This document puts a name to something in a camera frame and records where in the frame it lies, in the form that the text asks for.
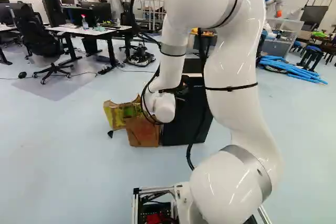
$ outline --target black box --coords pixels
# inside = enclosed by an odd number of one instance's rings
[[[209,109],[201,74],[191,74],[188,92],[176,95],[176,114],[171,123],[163,125],[160,143],[163,146],[204,143],[213,116]],[[201,131],[195,139],[198,127]]]

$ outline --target green object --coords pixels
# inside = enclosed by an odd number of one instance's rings
[[[95,27],[93,30],[94,31],[106,31],[104,27]]]
[[[328,37],[328,35],[324,34],[321,31],[313,31],[311,34],[316,36],[316,37],[321,37],[321,38],[327,38]]]

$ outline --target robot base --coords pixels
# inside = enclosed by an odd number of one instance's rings
[[[166,194],[172,195],[171,202],[154,202],[155,199]],[[144,213],[144,204],[151,201],[152,203],[149,205],[152,206],[151,213]],[[258,208],[258,212],[264,224],[271,224],[263,206]],[[133,190],[132,224],[144,224],[143,219],[146,215],[162,215],[163,213],[170,215],[171,223],[208,224],[193,203],[189,182],[179,183],[171,187],[142,187]],[[251,216],[244,224],[258,224],[258,222],[254,216]]]

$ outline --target blue tubing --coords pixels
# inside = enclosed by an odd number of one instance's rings
[[[314,77],[312,77],[312,79],[318,80],[319,82],[322,82],[323,84],[328,85],[328,83],[326,81],[323,81],[321,78],[318,78],[318,77],[314,76]]]
[[[288,64],[288,63],[273,60],[273,59],[278,59],[278,58],[283,59],[282,57],[277,57],[277,56],[262,57],[259,64],[268,65],[268,66],[272,66],[272,67],[277,67],[277,68],[283,69],[285,71],[291,72],[291,73],[287,74],[290,77],[294,77],[294,78],[297,78],[297,79],[310,81],[310,82],[314,82],[314,83],[322,82],[324,84],[328,84],[326,81],[319,78],[320,75],[318,73],[311,72],[311,71],[308,71],[306,69],[300,69],[300,68],[297,68],[296,66]]]
[[[308,71],[308,70],[303,69],[303,68],[302,69],[301,68],[297,68],[297,69],[300,69],[303,72],[309,73],[312,76],[320,76],[318,73],[315,73],[315,72],[312,72],[312,71]]]
[[[314,83],[319,83],[319,81],[317,81],[317,80],[307,79],[307,78],[305,78],[305,77],[296,76],[296,75],[294,75],[294,74],[290,74],[290,73],[288,73],[287,75],[290,76],[290,77],[296,78],[296,79],[300,79],[300,80],[304,80],[304,81],[310,81],[310,82],[314,82]]]
[[[298,70],[295,70],[292,67],[290,67],[290,65],[284,64],[284,63],[281,63],[281,62],[278,63],[278,62],[275,62],[275,61],[274,62],[271,62],[271,61],[266,61],[266,62],[260,61],[260,64],[269,65],[269,66],[273,66],[273,67],[277,67],[277,68],[281,68],[283,70],[295,73],[295,74],[297,74],[299,76],[302,76],[302,77],[305,77],[305,78],[308,78],[308,79],[311,78],[310,75],[302,73],[302,72],[300,72]]]
[[[283,57],[280,56],[272,56],[272,55],[267,55],[267,56],[263,56],[263,59],[267,59],[267,60],[281,60],[281,61],[285,61],[285,59]]]

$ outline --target white robot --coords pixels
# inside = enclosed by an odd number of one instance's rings
[[[165,0],[160,75],[145,103],[161,122],[175,116],[175,97],[159,90],[180,84],[189,32],[215,28],[217,44],[204,68],[206,95],[231,145],[201,162],[183,183],[187,207],[180,223],[240,224],[277,187],[283,161],[259,105],[256,52],[265,22],[265,0]]]

